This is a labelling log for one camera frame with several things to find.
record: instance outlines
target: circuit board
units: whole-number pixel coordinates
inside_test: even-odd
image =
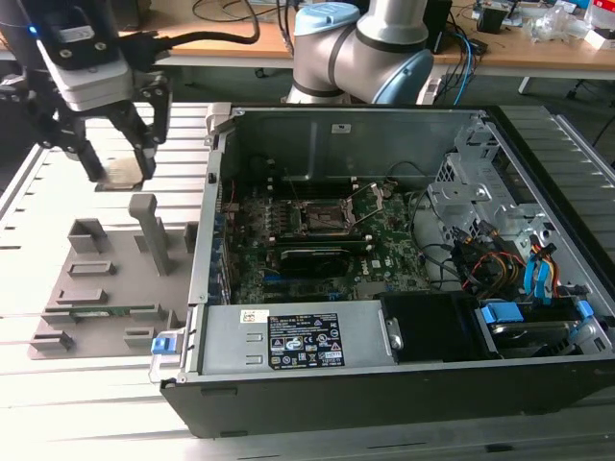
[[[234,215],[228,221],[227,238],[231,253],[233,289],[231,302],[253,303],[310,303],[324,301],[372,300],[387,291],[413,291],[429,289],[429,278],[419,261],[416,248],[408,231],[407,199],[401,193],[392,193],[382,200],[382,210],[369,216],[374,209],[371,195],[361,195],[353,201],[353,213],[357,219],[369,216],[357,224],[354,234],[369,235],[367,252],[349,258],[348,268],[342,277],[319,279],[285,277],[272,263],[272,249],[268,245],[276,228],[275,209],[292,206],[291,201],[277,201],[266,197],[244,197],[235,204]],[[331,205],[310,203],[304,209],[321,212]],[[327,226],[320,223],[339,221],[330,218],[327,211],[315,214],[318,231]],[[297,228],[300,219],[288,218],[289,226]]]

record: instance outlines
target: blue cable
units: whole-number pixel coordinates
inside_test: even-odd
[[[465,90],[465,86],[468,83],[468,77],[470,76],[470,67],[472,65],[472,45],[470,45],[470,42],[468,41],[468,39],[462,34],[455,34],[455,35],[461,38],[465,42],[465,47],[468,50],[468,65],[465,68],[465,76],[463,77],[463,82],[461,82],[461,88],[459,89],[457,97],[455,98],[455,102],[453,103],[454,106],[457,105],[457,103],[459,102],[459,99],[461,98],[461,95],[463,94],[463,91]]]

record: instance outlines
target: blue plastic clip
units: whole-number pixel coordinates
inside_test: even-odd
[[[592,306],[587,301],[579,301],[577,303],[577,310],[583,317],[583,320],[594,315],[594,309],[592,309]]]
[[[176,346],[176,338],[155,338],[154,341],[152,341],[152,354],[172,355],[177,353],[175,351]]]
[[[487,324],[524,321],[517,303],[489,303],[480,311]]]

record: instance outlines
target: warning label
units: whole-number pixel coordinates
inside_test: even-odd
[[[269,317],[268,324],[269,366],[274,370],[344,365],[337,314]]]

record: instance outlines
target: table leg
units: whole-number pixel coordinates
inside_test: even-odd
[[[535,79],[533,77],[524,77],[523,81],[519,85],[519,94],[528,94],[531,88],[531,84]]]

